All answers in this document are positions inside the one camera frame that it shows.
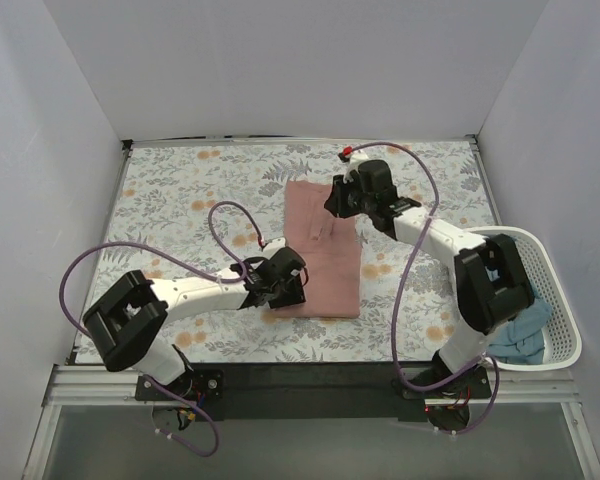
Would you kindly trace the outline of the pink t shirt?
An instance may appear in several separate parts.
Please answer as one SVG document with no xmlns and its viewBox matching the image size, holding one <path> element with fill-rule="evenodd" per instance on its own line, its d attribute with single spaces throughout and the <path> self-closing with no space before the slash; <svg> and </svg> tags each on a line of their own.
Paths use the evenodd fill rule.
<svg viewBox="0 0 600 480">
<path fill-rule="evenodd" d="M 324 208 L 331 187 L 289 181 L 285 187 L 284 236 L 306 262 L 306 301 L 277 308 L 278 318 L 353 319 L 360 314 L 361 245 L 353 217 Z"/>
</svg>

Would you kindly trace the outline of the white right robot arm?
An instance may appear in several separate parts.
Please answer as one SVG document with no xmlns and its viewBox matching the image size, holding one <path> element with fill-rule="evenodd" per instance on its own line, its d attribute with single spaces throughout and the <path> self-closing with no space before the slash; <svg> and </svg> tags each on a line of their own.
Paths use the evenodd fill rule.
<svg viewBox="0 0 600 480">
<path fill-rule="evenodd" d="M 334 176 L 325 209 L 341 219 L 365 215 L 379 232 L 448 269 L 460 320 L 427 371 L 413 379 L 401 369 L 396 373 L 409 390 L 455 397 L 498 331 L 535 301 L 516 243 L 506 234 L 484 236 L 435 218 L 420 202 L 399 195 L 383 160 L 354 154 L 345 162 L 347 171 Z"/>
</svg>

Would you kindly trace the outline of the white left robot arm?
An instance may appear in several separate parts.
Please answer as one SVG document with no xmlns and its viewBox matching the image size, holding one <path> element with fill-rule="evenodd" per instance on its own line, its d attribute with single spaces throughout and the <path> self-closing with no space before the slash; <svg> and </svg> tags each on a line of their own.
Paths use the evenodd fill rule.
<svg viewBox="0 0 600 480">
<path fill-rule="evenodd" d="M 288 246 L 235 263 L 214 280 L 151 280 L 135 270 L 90 307 L 83 324 L 108 371 L 133 369 L 168 398 L 191 398 L 206 385 L 181 349 L 159 338 L 162 327 L 204 313 L 300 305 L 307 279 L 306 262 Z"/>
</svg>

